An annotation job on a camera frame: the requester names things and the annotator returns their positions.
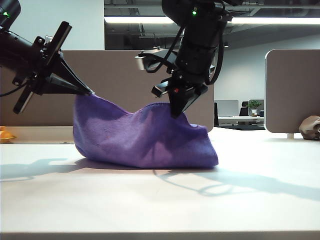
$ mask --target purple microfiber cloth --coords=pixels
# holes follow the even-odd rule
[[[146,169],[218,164],[206,127],[189,124],[185,114],[173,119],[169,103],[131,113],[94,94],[78,95],[73,137],[78,151],[93,161]]]

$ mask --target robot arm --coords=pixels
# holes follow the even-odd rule
[[[243,0],[224,2],[236,6]],[[221,0],[162,0],[162,9],[180,26],[174,43],[168,50],[141,52],[138,59],[148,73],[167,66],[171,76],[154,86],[152,93],[157,97],[168,93],[171,115],[176,118],[208,90],[207,85],[217,80],[223,60],[223,31],[232,15]],[[62,22],[52,40],[38,36],[31,43],[9,30],[20,11],[18,0],[0,0],[0,67],[16,73],[12,83],[17,86],[0,97],[25,87],[13,110],[18,114],[33,93],[92,94],[67,65],[60,50],[72,28],[69,23]],[[180,50],[175,52],[173,48],[183,31]],[[213,73],[211,63],[217,50]]]
[[[15,72],[12,83],[24,87],[13,111],[24,110],[33,93],[89,95],[88,88],[71,70],[60,50],[71,30],[68,22],[62,22],[50,41],[38,36],[33,43],[10,31],[12,23],[20,14],[18,0],[0,0],[0,67]]]
[[[172,117],[178,117],[218,78],[223,60],[223,32],[232,15],[220,0],[162,0],[163,12],[171,18],[180,31],[169,50],[147,51],[138,55],[148,73],[156,72],[162,65],[171,77],[153,87],[157,97],[168,94]],[[243,0],[225,0],[233,6]],[[179,52],[173,51],[184,30]],[[213,57],[218,49],[217,66],[210,79]]]

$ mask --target ceiling light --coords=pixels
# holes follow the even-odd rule
[[[105,16],[109,24],[173,24],[166,16]]]
[[[303,17],[234,17],[229,24],[305,24],[320,25],[320,18]]]
[[[109,24],[173,24],[166,16],[105,16]],[[320,18],[311,17],[234,17],[229,24],[297,24],[320,25]]]

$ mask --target gray partition panel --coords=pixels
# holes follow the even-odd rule
[[[138,70],[136,50],[68,50],[64,58],[74,72],[95,93],[116,103],[129,112],[135,112],[153,102],[168,102],[167,96],[155,98],[151,94],[153,85],[168,78],[166,68],[157,73]],[[14,75],[8,69],[2,69],[1,92],[7,92],[15,86]],[[71,126],[73,124],[74,95],[34,94],[25,111],[19,115],[13,113],[13,107],[22,90],[1,99],[1,125],[5,126]],[[190,123],[204,125],[210,131],[214,125],[212,101],[213,87],[201,96],[187,111]]]
[[[218,108],[219,117],[239,115],[239,100],[214,100]]]
[[[266,56],[265,126],[298,133],[301,122],[320,115],[320,50],[276,49]]]

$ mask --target wall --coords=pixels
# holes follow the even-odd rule
[[[239,107],[242,101],[264,99],[265,56],[273,49],[320,49],[320,35],[226,51],[220,76],[214,84],[214,99],[239,100]]]
[[[62,21],[72,30],[63,50],[104,50],[104,0],[20,0],[21,13],[10,30],[32,42],[53,36]]]

